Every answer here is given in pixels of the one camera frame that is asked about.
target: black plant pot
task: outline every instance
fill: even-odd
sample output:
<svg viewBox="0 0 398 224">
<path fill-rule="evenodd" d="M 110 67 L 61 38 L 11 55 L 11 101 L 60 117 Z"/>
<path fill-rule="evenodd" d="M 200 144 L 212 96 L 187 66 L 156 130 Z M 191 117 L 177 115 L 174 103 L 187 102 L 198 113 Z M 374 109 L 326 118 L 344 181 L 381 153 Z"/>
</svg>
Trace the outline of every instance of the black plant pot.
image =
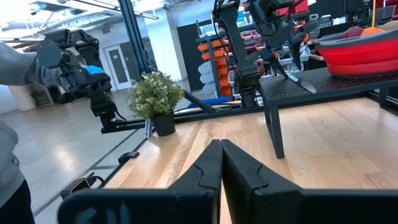
<svg viewBox="0 0 398 224">
<path fill-rule="evenodd" d="M 159 136 L 168 136 L 175 132 L 174 112 L 162 116 L 150 118 L 154 124 L 155 131 Z"/>
</svg>

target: ceiling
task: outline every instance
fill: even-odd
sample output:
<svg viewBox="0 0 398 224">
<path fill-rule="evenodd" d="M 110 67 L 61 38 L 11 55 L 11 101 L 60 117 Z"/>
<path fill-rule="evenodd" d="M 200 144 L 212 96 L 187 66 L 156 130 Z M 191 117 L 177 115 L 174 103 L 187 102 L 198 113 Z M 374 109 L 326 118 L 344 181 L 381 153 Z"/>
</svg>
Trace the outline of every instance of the ceiling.
<svg viewBox="0 0 398 224">
<path fill-rule="evenodd" d="M 152 13 L 192 0 L 132 0 L 134 11 Z M 100 29 L 122 22 L 118 0 L 1 0 L 0 41 L 42 38 L 57 29 Z"/>
</svg>

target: wooden tabletop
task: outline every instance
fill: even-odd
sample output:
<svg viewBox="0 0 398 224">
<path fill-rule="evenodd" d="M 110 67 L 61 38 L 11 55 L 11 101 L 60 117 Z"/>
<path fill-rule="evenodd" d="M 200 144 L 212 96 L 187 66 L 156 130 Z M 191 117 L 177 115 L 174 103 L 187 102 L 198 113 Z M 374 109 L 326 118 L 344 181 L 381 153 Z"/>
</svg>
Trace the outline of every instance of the wooden tabletop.
<svg viewBox="0 0 398 224">
<path fill-rule="evenodd" d="M 276 159 L 264 113 L 177 125 L 153 135 L 106 188 L 166 188 L 212 139 L 230 139 L 266 166 L 304 188 L 395 189 L 398 117 L 360 98 L 280 110 L 285 159 Z M 225 194 L 221 223 L 231 223 Z"/>
</svg>

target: gray shirt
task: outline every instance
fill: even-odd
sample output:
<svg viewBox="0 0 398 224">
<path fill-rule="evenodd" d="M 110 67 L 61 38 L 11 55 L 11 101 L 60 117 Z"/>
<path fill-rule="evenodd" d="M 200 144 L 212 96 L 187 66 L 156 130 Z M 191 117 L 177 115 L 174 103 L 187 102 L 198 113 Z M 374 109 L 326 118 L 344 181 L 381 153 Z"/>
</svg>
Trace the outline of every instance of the gray shirt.
<svg viewBox="0 0 398 224">
<path fill-rule="evenodd" d="M 21 54 L 0 42 L 1 85 L 33 83 L 57 85 L 60 74 L 59 69 L 50 70 L 40 66 L 37 63 L 36 53 Z M 0 121 L 0 207 L 10 199 L 24 181 L 24 176 L 19 170 L 18 158 L 13 153 L 17 143 L 17 133 Z"/>
</svg>

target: gray floor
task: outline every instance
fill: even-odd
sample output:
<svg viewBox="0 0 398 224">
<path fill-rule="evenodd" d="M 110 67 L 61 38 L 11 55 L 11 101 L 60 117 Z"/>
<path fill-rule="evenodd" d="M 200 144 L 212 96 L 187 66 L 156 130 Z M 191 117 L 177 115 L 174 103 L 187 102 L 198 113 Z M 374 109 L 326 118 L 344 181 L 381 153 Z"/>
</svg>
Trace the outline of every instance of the gray floor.
<svg viewBox="0 0 398 224">
<path fill-rule="evenodd" d="M 194 95 L 201 99 L 211 97 Z M 126 119 L 134 118 L 125 107 L 128 91 L 114 92 L 112 98 Z M 182 99 L 176 110 L 189 104 Z M 38 224 L 56 223 L 56 211 L 62 201 L 59 191 L 68 183 L 91 171 L 107 177 L 118 164 L 118 157 L 132 151 L 144 139 L 142 129 L 133 135 L 133 131 L 101 134 L 100 119 L 93 116 L 90 102 L 85 99 L 24 113 L 12 111 L 0 115 L 0 119 L 18 132 L 15 154 L 30 186 Z"/>
</svg>

